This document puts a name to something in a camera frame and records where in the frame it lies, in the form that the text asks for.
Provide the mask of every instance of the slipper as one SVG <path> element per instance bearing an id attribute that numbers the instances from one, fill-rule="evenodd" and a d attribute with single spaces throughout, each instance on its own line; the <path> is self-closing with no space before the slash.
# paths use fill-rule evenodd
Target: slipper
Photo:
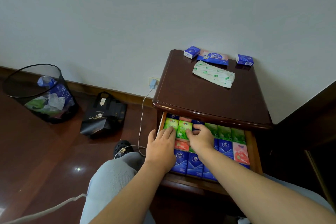
<path id="1" fill-rule="evenodd" d="M 115 156 L 115 158 L 120 158 L 120 157 L 124 156 L 125 154 L 127 154 L 129 152 L 134 152 L 134 150 L 133 150 L 133 147 L 131 146 L 131 143 L 129 141 L 127 141 L 127 140 L 121 140 L 121 141 L 119 141 L 116 144 L 116 146 L 114 147 L 114 156 Z"/>

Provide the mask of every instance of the baseboard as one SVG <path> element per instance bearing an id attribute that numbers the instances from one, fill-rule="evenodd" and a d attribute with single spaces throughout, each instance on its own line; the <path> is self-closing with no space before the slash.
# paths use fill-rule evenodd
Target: baseboard
<path id="1" fill-rule="evenodd" d="M 7 76 L 9 76 L 14 71 L 16 71 L 16 69 L 0 66 L 0 79 L 2 80 L 5 79 Z M 80 92 L 80 93 L 85 93 L 89 95 L 97 95 L 99 92 L 106 91 L 110 93 L 111 95 L 113 95 L 116 99 L 122 102 L 140 104 L 140 105 L 142 104 L 142 101 L 144 99 L 144 96 L 139 96 L 139 95 L 121 92 L 117 90 L 111 90 L 107 88 L 96 87 L 93 85 L 87 85 L 87 84 L 72 82 L 68 80 L 66 80 L 66 83 L 70 91 L 72 92 Z M 152 98 L 146 98 L 143 105 L 147 107 L 152 107 Z"/>

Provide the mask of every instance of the black mesh trash can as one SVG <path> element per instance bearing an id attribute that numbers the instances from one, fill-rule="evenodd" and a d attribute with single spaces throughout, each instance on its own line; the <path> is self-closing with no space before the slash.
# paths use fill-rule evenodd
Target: black mesh trash can
<path id="1" fill-rule="evenodd" d="M 19 69 L 4 80 L 2 87 L 9 97 L 49 123 L 69 120 L 79 108 L 61 70 L 54 65 L 38 64 Z"/>

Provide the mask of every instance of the open drawer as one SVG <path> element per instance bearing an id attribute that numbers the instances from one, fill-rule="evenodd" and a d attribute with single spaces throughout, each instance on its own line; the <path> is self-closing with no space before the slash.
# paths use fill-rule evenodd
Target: open drawer
<path id="1" fill-rule="evenodd" d="M 163 129 L 166 120 L 166 115 L 167 113 L 163 112 L 159 125 L 159 131 Z M 250 160 L 250 170 L 262 175 L 263 170 L 261 168 L 257 142 L 254 137 L 254 134 L 251 131 L 245 131 L 245 139 L 246 139 L 247 152 Z M 211 182 L 182 174 L 179 175 L 175 173 L 167 173 L 164 179 L 162 180 L 161 185 L 197 194 L 204 194 L 205 193 L 204 190 L 208 190 L 223 195 L 228 195 L 225 189 L 217 182 Z"/>

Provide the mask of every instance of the wall outlet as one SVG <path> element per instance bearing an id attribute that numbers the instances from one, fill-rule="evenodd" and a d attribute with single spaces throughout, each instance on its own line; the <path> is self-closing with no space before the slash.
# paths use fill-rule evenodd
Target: wall outlet
<path id="1" fill-rule="evenodd" d="M 148 86 L 151 85 L 151 81 L 152 81 L 153 79 L 157 80 L 157 83 L 155 84 L 155 88 L 156 88 L 156 87 L 159 85 L 159 81 L 160 81 L 159 78 L 149 77 L 149 79 L 148 79 Z"/>

